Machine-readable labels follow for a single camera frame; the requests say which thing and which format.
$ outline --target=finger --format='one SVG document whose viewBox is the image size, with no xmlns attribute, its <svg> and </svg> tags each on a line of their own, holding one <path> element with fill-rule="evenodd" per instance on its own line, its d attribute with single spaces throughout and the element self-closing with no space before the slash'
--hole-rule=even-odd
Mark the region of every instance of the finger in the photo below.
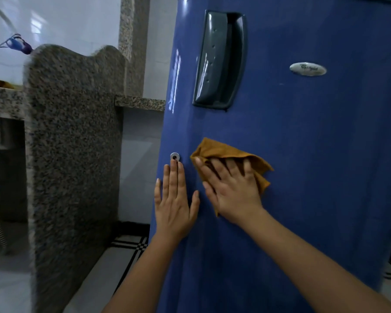
<svg viewBox="0 0 391 313">
<path fill-rule="evenodd" d="M 233 178 L 239 178 L 242 176 L 238 165 L 236 165 L 235 160 L 232 158 L 226 158 L 226 166 L 229 169 L 229 172 Z"/>
<path fill-rule="evenodd" d="M 216 169 L 219 177 L 222 181 L 228 182 L 230 179 L 229 170 L 227 170 L 226 166 L 221 163 L 217 158 L 212 158 L 211 163 L 213 164 L 214 169 Z"/>
<path fill-rule="evenodd" d="M 177 161 L 171 159 L 171 171 L 170 171 L 170 185 L 168 197 L 175 199 L 177 197 L 177 184 L 178 184 L 178 175 L 177 175 Z"/>
<path fill-rule="evenodd" d="M 200 158 L 197 157 L 195 161 L 196 161 L 198 168 L 201 170 L 201 172 L 207 178 L 209 183 L 215 188 L 219 187 L 221 182 L 220 182 L 220 179 L 216 176 L 216 174 L 214 172 L 212 172 L 212 170 L 209 167 L 207 167 L 205 164 L 203 164 L 203 162 L 201 161 Z"/>
<path fill-rule="evenodd" d="M 162 181 L 162 200 L 168 199 L 169 192 L 169 172 L 170 168 L 168 165 L 164 166 L 164 179 Z"/>
<path fill-rule="evenodd" d="M 191 206 L 190 206 L 190 221 L 192 224 L 194 224 L 194 222 L 197 219 L 199 207 L 200 207 L 200 193 L 198 190 L 196 190 L 193 193 L 193 198 L 191 199 Z"/>
<path fill-rule="evenodd" d="M 177 196 L 186 198 L 187 197 L 187 187 L 186 187 L 186 175 L 184 173 L 184 165 L 181 162 L 178 162 L 178 190 Z"/>
<path fill-rule="evenodd" d="M 156 179 L 154 197 L 155 210 L 157 210 L 159 208 L 159 205 L 161 205 L 161 181 L 159 180 L 159 178 Z"/>
<path fill-rule="evenodd" d="M 254 178 L 253 176 L 253 169 L 252 166 L 250 165 L 250 160 L 245 158 L 244 159 L 244 172 L 245 172 L 245 178 Z"/>
<path fill-rule="evenodd" d="M 213 188 L 208 182 L 203 182 L 203 187 L 205 189 L 205 194 L 207 198 L 210 200 L 213 207 L 218 210 L 219 209 L 219 200 L 217 199 L 217 194 L 214 193 Z"/>
</svg>

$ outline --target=refrigerator door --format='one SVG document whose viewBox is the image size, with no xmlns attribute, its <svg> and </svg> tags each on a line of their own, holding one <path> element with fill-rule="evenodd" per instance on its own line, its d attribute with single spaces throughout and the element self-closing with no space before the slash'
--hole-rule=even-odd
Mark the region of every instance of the refrigerator door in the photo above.
<svg viewBox="0 0 391 313">
<path fill-rule="evenodd" d="M 227 110 L 193 105 L 208 10 L 239 13 L 247 24 L 244 68 Z M 299 62 L 326 73 L 295 74 L 290 66 Z M 215 217 L 189 159 L 203 137 L 268 161 L 275 171 L 266 175 L 264 208 L 379 288 L 391 249 L 391 4 L 178 0 L 157 177 L 178 153 L 188 197 L 199 189 L 201 206 L 174 254 L 158 312 L 312 312 L 250 237 Z"/>
</svg>

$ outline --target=left hand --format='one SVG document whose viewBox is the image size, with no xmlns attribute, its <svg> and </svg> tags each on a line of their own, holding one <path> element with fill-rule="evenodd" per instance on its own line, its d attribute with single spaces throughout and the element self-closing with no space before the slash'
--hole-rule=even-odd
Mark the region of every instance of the left hand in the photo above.
<svg viewBox="0 0 391 313">
<path fill-rule="evenodd" d="M 194 191 L 188 208 L 186 177 L 182 163 L 171 160 L 171 168 L 164 166 L 164 179 L 156 180 L 155 218 L 156 236 L 178 244 L 193 227 L 200 206 L 199 192 Z"/>
</svg>

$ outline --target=right hand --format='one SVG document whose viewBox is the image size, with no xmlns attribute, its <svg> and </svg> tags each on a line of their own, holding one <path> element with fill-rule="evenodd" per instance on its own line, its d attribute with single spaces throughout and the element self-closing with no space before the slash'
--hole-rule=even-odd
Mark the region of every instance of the right hand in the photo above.
<svg viewBox="0 0 391 313">
<path fill-rule="evenodd" d="M 238 166 L 231 158 L 226 159 L 227 168 L 220 160 L 211 159 L 220 178 L 199 158 L 195 161 L 209 181 L 203 182 L 205 194 L 214 208 L 228 221 L 243 227 L 247 221 L 263 211 L 255 176 L 248 159 L 244 159 L 245 175 L 240 173 Z"/>
</svg>

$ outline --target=hand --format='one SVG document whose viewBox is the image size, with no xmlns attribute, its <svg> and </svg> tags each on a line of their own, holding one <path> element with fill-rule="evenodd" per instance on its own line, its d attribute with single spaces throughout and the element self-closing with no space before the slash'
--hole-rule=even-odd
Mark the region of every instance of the hand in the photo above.
<svg viewBox="0 0 391 313">
<path fill-rule="evenodd" d="M 214 208 L 232 223 L 243 227 L 246 221 L 263 211 L 256 180 L 248 159 L 244 160 L 244 175 L 235 161 L 226 159 L 226 166 L 213 158 L 211 163 L 220 178 L 203 162 L 196 163 L 209 182 L 203 182 L 205 194 Z"/>
<path fill-rule="evenodd" d="M 171 160 L 171 169 L 164 166 L 161 199 L 161 181 L 155 185 L 156 236 L 178 244 L 190 232 L 197 219 L 200 199 L 194 191 L 191 207 L 188 208 L 184 166 Z"/>
</svg>

